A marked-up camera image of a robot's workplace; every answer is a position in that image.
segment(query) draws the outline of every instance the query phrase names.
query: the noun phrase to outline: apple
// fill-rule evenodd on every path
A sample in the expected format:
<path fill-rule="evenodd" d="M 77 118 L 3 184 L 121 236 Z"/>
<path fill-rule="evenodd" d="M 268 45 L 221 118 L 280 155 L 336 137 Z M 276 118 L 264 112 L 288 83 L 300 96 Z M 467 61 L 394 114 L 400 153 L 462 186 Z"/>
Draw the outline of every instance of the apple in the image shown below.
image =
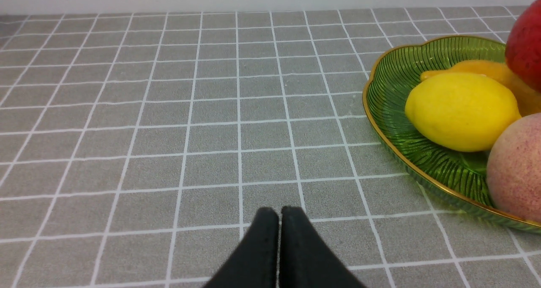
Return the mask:
<path fill-rule="evenodd" d="M 509 69 L 541 93 L 541 0 L 536 0 L 514 23 L 505 46 Z"/>

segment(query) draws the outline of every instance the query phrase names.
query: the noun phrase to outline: peach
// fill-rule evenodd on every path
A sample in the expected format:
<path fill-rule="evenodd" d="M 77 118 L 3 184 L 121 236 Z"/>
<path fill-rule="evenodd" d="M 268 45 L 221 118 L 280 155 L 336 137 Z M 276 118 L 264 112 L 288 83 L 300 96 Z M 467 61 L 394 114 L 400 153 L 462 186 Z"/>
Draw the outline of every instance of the peach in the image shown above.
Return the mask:
<path fill-rule="evenodd" d="M 541 222 L 541 113 L 515 121 L 499 136 L 486 182 L 497 209 Z"/>

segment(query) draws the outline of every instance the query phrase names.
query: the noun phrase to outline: green glass plate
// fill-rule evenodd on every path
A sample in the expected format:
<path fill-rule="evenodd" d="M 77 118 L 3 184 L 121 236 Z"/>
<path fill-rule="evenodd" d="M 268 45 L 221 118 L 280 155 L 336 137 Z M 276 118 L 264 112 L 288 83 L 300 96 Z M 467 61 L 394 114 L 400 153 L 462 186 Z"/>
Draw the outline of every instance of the green glass plate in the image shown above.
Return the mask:
<path fill-rule="evenodd" d="M 421 135 L 404 114 L 421 73 L 471 59 L 505 62 L 505 45 L 474 36 L 441 37 L 401 46 L 375 63 L 363 90 L 363 107 L 382 143 L 426 190 L 476 217 L 541 234 L 541 224 L 496 209 L 486 185 L 487 153 L 459 153 Z"/>

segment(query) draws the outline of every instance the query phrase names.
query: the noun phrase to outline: lemon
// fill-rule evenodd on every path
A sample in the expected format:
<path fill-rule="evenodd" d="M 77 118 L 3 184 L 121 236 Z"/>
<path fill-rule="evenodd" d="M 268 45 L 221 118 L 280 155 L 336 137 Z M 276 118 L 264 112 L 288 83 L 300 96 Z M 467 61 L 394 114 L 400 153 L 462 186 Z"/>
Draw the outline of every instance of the lemon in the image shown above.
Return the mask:
<path fill-rule="evenodd" d="M 455 151 L 487 151 L 520 119 L 513 93 L 499 82 L 469 72 L 432 76 L 409 94 L 406 117 L 431 141 Z"/>

